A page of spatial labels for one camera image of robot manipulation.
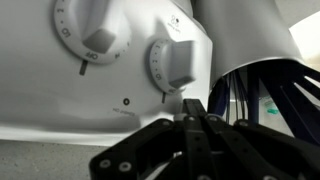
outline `white control knob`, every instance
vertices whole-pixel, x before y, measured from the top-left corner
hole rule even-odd
[[[173,42],[160,39],[150,54],[150,70],[158,87],[167,94],[182,92],[195,80],[194,41]]]
[[[80,58],[111,63],[131,42],[124,0],[57,0],[56,28],[67,47]]]

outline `small black dot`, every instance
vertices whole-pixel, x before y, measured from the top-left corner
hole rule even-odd
[[[126,106],[128,106],[128,105],[130,104],[130,100],[129,100],[128,98],[125,98],[125,99],[123,100],[123,104],[126,105]]]

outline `gray surface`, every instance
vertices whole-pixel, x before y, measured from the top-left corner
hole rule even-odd
[[[291,26],[320,10],[319,0],[277,0]],[[88,162],[105,147],[0,141],[0,179],[89,179]]]

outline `stove knob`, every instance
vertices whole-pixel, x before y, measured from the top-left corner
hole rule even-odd
[[[111,63],[131,42],[124,0],[58,0],[54,19],[58,34],[81,59]]]
[[[195,42],[160,39],[150,52],[150,70],[158,87],[167,94],[178,94],[195,80]]]

